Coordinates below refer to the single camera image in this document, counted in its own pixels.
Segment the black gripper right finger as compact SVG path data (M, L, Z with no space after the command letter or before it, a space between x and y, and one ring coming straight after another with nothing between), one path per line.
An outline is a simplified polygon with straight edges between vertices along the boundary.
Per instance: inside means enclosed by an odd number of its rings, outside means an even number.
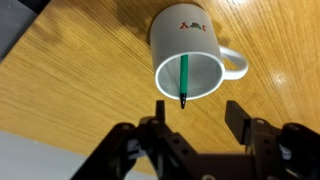
M226 104L225 122L238 141L245 145L246 129L251 120L249 114L234 100L228 100Z

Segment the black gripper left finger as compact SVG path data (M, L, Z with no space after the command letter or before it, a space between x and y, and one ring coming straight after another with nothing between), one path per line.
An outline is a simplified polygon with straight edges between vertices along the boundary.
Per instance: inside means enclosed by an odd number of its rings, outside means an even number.
M164 100L156 101L156 117L159 121L165 120L165 101Z

